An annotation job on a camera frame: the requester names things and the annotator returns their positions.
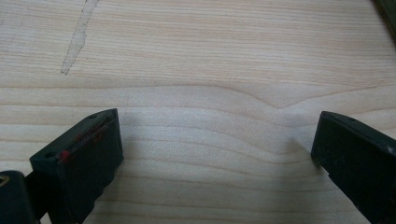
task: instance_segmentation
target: wooden surface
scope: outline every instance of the wooden surface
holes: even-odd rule
[[[396,137],[395,52],[369,0],[1,0],[0,170],[116,107],[86,223],[368,223],[309,151],[322,110]]]

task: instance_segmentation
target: light wood tabletop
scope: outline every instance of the light wood tabletop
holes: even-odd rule
[[[119,110],[125,161],[86,223],[368,223],[310,159],[319,114],[396,138],[370,0],[1,0],[0,71],[0,170]]]

